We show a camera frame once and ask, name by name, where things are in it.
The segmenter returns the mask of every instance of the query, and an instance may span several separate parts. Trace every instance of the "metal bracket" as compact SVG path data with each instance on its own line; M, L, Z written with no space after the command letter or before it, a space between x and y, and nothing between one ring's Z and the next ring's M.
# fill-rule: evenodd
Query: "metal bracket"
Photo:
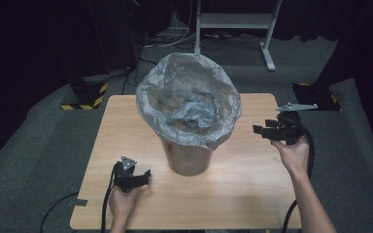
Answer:
M317 109L318 105L300 105L300 104L291 104L288 103L287 105L284 105L282 107L278 107L277 111L280 112L292 112L292 111L301 111L301 110L312 110Z
M120 159L122 161L122 166L123 166L124 171L127 171L131 167L135 166L135 164L137 163L135 160L130 159L130 158L125 157L125 156L122 156Z

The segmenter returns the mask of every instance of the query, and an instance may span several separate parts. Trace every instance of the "trash can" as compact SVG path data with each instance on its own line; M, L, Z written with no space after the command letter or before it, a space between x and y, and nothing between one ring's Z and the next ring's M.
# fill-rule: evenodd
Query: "trash can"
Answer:
M136 90L140 116L160 138L169 167L183 176L204 172L213 150L232 134L240 95L223 69L192 53L164 57Z

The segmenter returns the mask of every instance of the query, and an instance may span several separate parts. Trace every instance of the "wooden table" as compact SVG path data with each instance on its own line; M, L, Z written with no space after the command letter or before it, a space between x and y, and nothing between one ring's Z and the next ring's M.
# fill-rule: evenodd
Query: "wooden table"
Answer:
M159 138L141 119L135 96L112 96L105 110L71 218L74 229L100 229L103 198L114 164L122 155L136 161L134 175L152 170L139 193L128 229L281 228L295 198L287 170L253 124L275 119L271 94L241 94L242 115L231 137L212 155L209 168L193 177L173 172ZM110 210L106 225L112 222ZM295 208L289 228L300 228Z

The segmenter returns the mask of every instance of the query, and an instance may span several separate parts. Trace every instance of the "black stand base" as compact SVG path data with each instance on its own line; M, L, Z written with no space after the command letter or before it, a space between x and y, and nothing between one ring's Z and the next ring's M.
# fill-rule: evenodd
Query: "black stand base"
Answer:
M92 110L97 109L102 102L108 85L106 83L89 84L85 92L73 88L60 103L63 110Z
M329 88L322 88L307 83L293 83L292 90L299 104L317 104L316 111L340 111L341 106Z

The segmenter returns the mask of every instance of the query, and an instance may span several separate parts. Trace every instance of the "wrist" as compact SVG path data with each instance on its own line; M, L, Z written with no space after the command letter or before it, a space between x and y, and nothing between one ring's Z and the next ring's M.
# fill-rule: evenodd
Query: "wrist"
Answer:
M304 170L290 170L289 175L294 183L309 181L308 174Z
M126 230L127 217L114 217L110 233L123 233Z

